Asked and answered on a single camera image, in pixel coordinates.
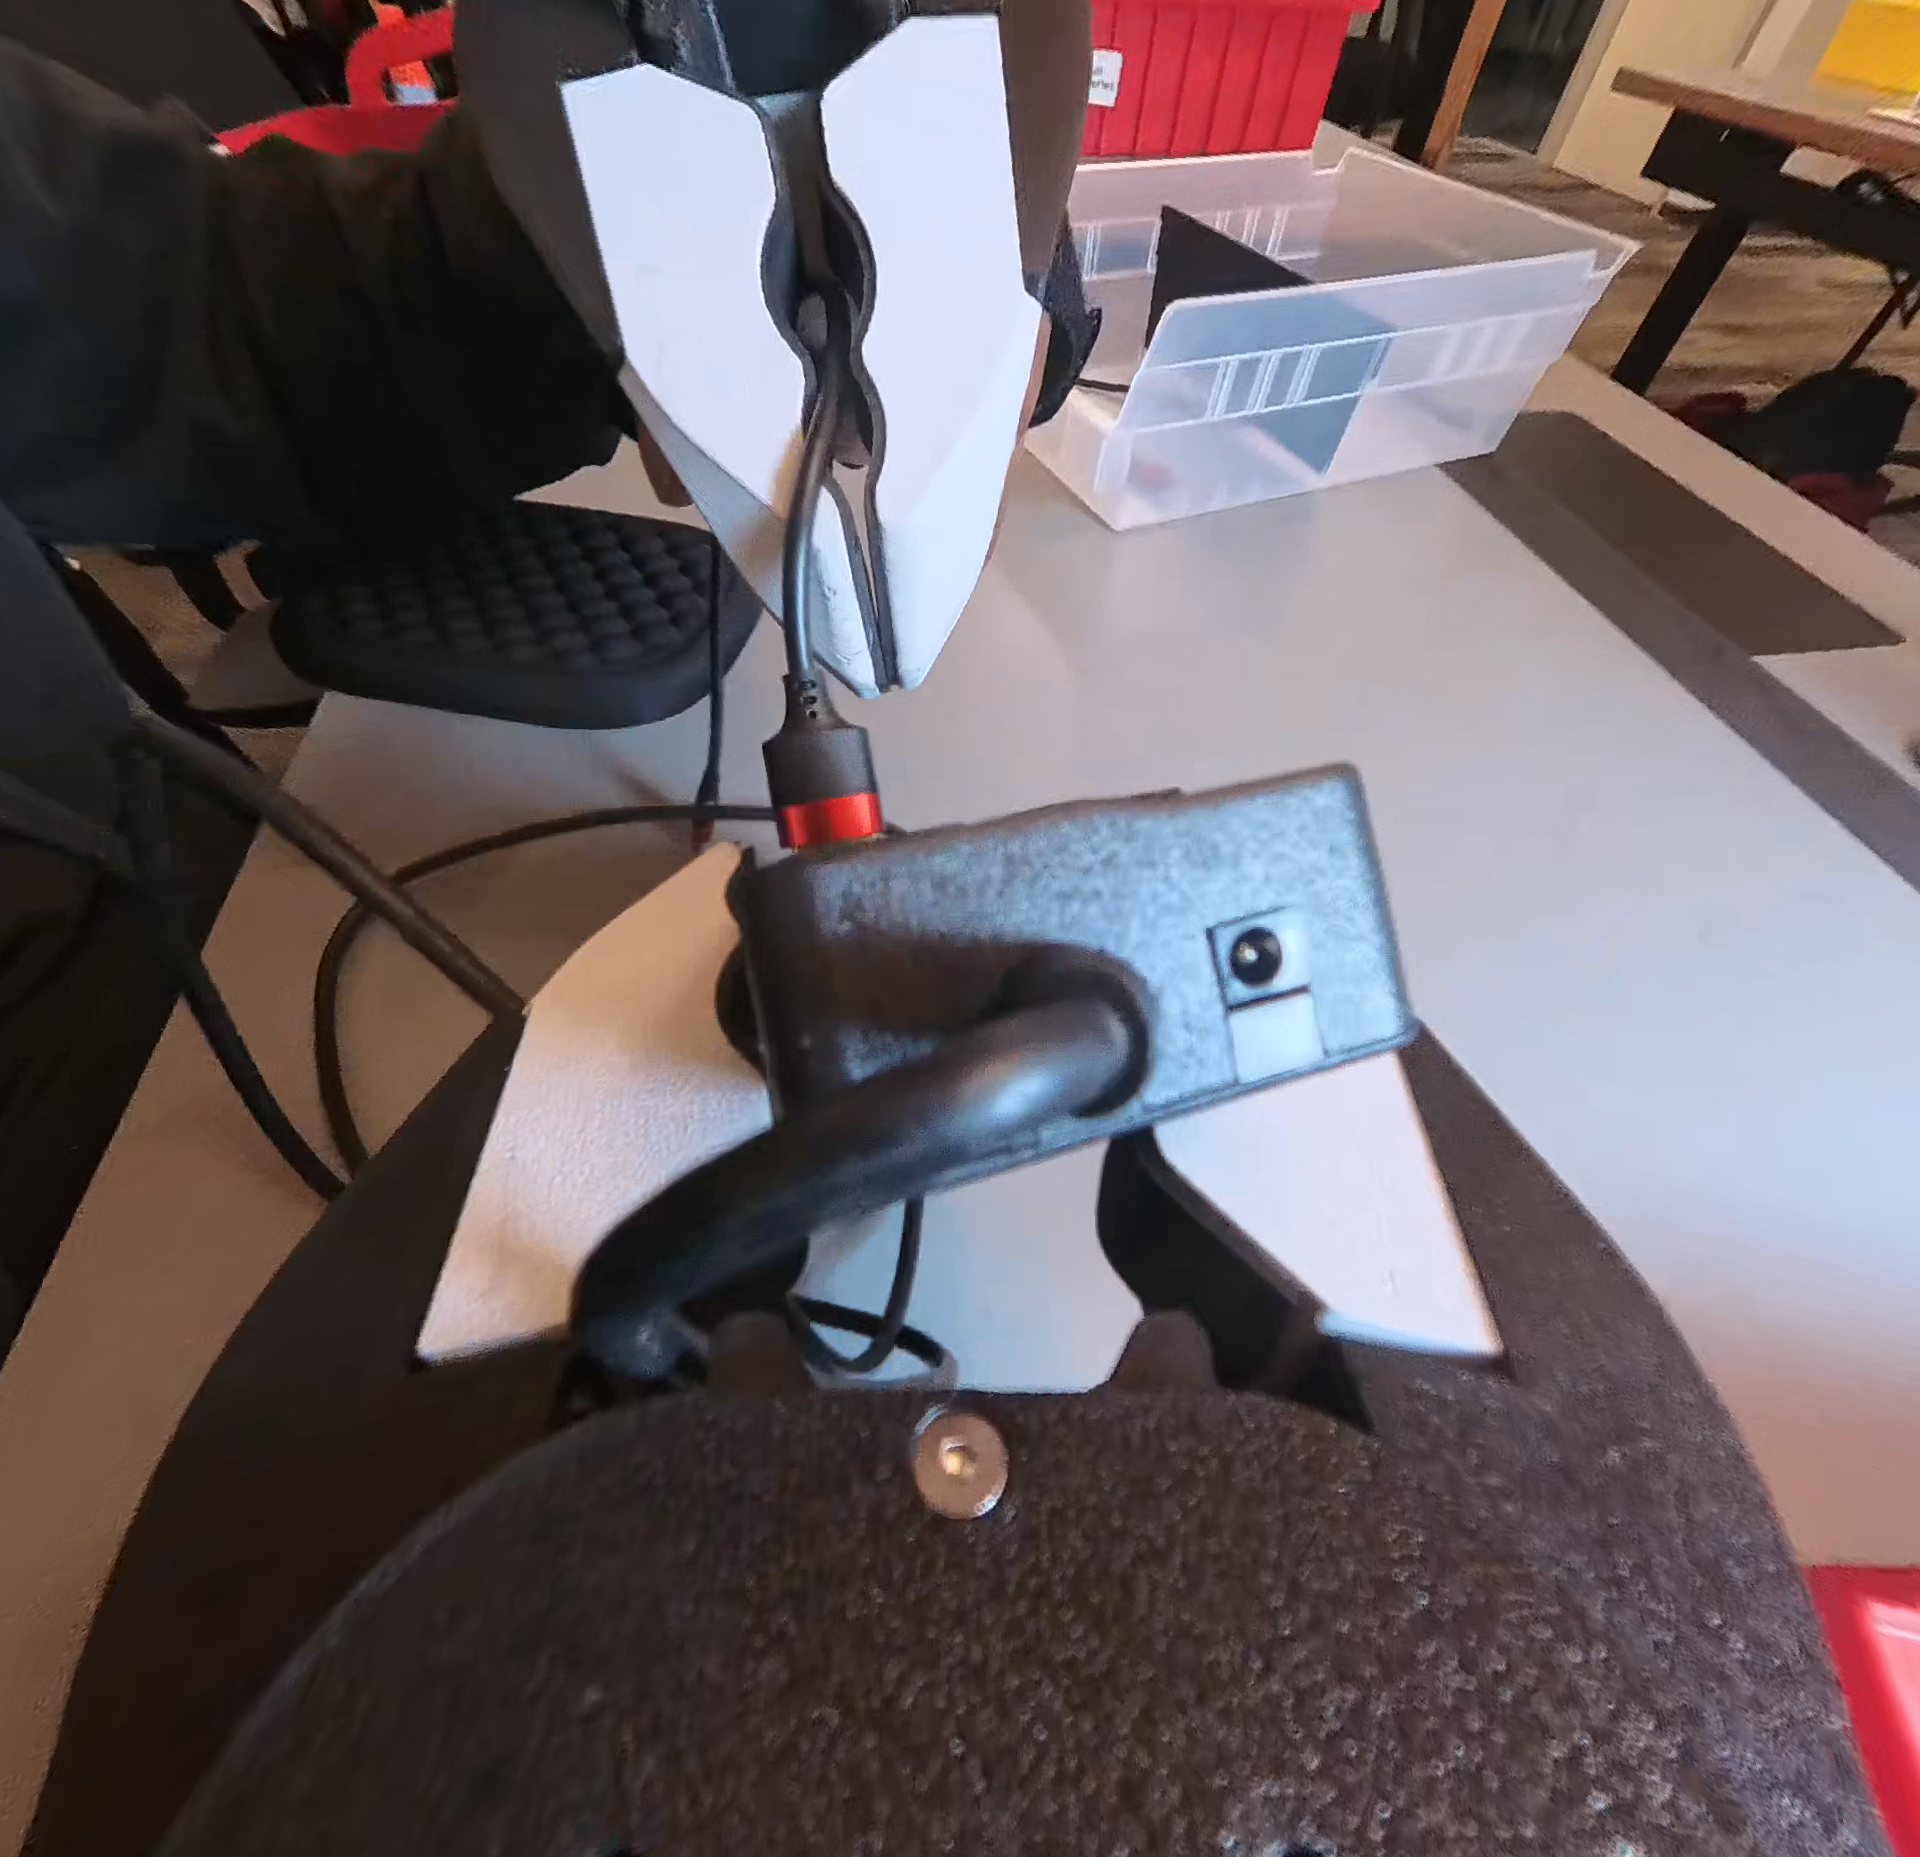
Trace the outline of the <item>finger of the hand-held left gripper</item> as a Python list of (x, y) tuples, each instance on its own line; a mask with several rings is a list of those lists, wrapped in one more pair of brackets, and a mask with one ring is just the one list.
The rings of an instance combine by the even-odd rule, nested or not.
[(825, 364), (850, 377), (868, 515), (828, 497), (802, 527), (818, 555), (816, 660), (854, 692), (900, 689), (891, 560), (889, 359), (877, 326), (881, 235), (865, 216), (887, 119), (856, 63), (821, 94), (747, 97), (652, 64), (560, 87), (591, 237), (612, 294), (624, 387), (779, 614), (781, 557), (801, 509), (802, 429)]
[(992, 555), (1042, 332), (1000, 17), (909, 17), (827, 88), (822, 131), (868, 266), (856, 377), (877, 399), (870, 547), (889, 674), (913, 689)]

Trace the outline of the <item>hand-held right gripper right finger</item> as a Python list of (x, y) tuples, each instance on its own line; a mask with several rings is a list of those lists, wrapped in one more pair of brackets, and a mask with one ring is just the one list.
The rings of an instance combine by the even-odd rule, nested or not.
[(1212, 1383), (1371, 1428), (1362, 1353), (1502, 1371), (1502, 1341), (1399, 1055), (1117, 1138), (1099, 1242)]

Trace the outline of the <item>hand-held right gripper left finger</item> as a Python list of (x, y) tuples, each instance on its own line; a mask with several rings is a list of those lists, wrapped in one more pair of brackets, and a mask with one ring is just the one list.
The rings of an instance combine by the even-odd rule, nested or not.
[(620, 1221), (772, 1125), (766, 1082), (716, 1003), (741, 862), (736, 842), (710, 844), (541, 985), (420, 1325), (422, 1362), (560, 1336)]

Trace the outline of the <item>black usb hub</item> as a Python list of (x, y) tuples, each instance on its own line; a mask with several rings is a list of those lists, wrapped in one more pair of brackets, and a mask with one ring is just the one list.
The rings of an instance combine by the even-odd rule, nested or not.
[[(1351, 766), (822, 846), (743, 871), (732, 903), (779, 1115), (859, 1102), (856, 1212), (1399, 1052), (1420, 1027)], [(1078, 999), (1139, 1040), (1089, 1107), (935, 1134), (958, 1085), (875, 1092)]]

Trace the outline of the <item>clear plastic bin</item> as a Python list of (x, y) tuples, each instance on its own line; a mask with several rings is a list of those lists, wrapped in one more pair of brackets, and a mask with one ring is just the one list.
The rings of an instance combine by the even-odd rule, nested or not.
[[(1103, 160), (1069, 221), (1099, 345), (1029, 454), (1114, 530), (1185, 521), (1497, 448), (1638, 243), (1323, 131), (1308, 152)], [(1151, 429), (1140, 364), (1175, 208), (1394, 327), (1323, 481), (1219, 427)]]

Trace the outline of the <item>red plastic bin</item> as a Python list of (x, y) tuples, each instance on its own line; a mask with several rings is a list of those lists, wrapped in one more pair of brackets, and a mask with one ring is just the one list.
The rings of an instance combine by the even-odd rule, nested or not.
[(1918, 1855), (1918, 1572), (1812, 1566), (1860, 1765), (1897, 1855)]

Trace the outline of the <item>person's left forearm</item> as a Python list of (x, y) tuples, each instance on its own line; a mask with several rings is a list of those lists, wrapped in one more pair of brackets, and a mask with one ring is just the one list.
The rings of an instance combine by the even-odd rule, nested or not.
[(612, 363), (459, 115), (217, 156), (3, 55), (3, 500), (82, 547), (369, 541), (606, 462)]

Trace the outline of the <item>black divider panel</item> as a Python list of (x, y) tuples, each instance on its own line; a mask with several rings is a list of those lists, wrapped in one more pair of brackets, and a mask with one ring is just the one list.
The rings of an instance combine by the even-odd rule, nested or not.
[(1164, 208), (1140, 357), (1143, 422), (1219, 427), (1323, 481), (1394, 334), (1349, 296)]

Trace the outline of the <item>ribbed red bin white label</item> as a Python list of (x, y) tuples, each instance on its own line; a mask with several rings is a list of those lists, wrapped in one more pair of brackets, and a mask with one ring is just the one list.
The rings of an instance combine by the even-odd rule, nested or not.
[(1339, 55), (1381, 0), (1091, 0), (1078, 158), (1308, 152)]

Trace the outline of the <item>wooden desk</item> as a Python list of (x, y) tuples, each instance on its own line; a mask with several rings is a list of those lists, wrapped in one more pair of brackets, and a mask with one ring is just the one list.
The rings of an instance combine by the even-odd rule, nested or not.
[(1741, 73), (1620, 68), (1613, 91), (1669, 111), (1641, 177), (1709, 208), (1625, 345), (1618, 384), (1650, 391), (1754, 230), (1888, 273), (1890, 296), (1845, 363), (1860, 360), (1897, 314), (1916, 313), (1916, 111), (1830, 77), (1771, 85)]

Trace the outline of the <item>red bag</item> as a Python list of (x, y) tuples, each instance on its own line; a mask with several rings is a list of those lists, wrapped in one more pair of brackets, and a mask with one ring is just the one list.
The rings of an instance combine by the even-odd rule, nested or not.
[(1763, 404), (1744, 393), (1701, 393), (1667, 412), (1719, 448), (1775, 478), (1809, 505), (1868, 534), (1881, 518), (1913, 515), (1918, 495), (1897, 495), (1888, 468), (1916, 468), (1901, 437), (1916, 408), (1904, 378), (1845, 364), (1802, 378)]

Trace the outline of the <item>yellow plastic bin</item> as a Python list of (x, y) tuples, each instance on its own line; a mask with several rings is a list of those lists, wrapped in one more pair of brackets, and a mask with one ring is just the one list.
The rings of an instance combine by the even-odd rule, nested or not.
[(1825, 46), (1816, 76), (1888, 96), (1918, 96), (1920, 0), (1854, 0)]

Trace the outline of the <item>wooden post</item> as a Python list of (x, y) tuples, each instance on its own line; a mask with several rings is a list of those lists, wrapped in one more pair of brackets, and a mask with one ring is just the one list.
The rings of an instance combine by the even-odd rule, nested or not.
[(1445, 63), (1445, 80), (1439, 87), (1432, 117), (1418, 146), (1418, 161), (1425, 169), (1439, 169), (1453, 158), (1508, 3), (1470, 0), (1460, 22), (1454, 26), (1457, 36)]

